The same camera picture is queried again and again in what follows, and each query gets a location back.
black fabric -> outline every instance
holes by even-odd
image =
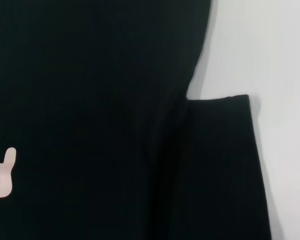
[[[249,97],[188,107],[162,158],[157,239],[270,240]]]
[[[0,240],[151,239],[210,1],[0,0]]]
[[[209,11],[0,0],[0,240],[269,239],[247,100],[186,99]]]

white background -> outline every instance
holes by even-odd
[[[212,0],[189,99],[249,94],[273,240],[300,240],[300,0]]]

black garment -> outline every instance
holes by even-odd
[[[182,199],[162,196],[170,183],[159,179],[174,133],[187,129],[209,10],[196,0],[0,0],[0,163],[17,151],[0,240],[171,235],[158,230],[160,206]],[[179,206],[171,216],[184,216]]]
[[[162,161],[157,239],[271,239],[247,95],[190,100]]]

white wall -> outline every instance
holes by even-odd
[[[273,240],[300,240],[300,0],[212,0],[189,99],[252,96]]]

graphic print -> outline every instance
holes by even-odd
[[[12,168],[16,162],[17,151],[14,147],[7,149],[3,163],[0,163],[0,198],[9,196],[12,192]]]

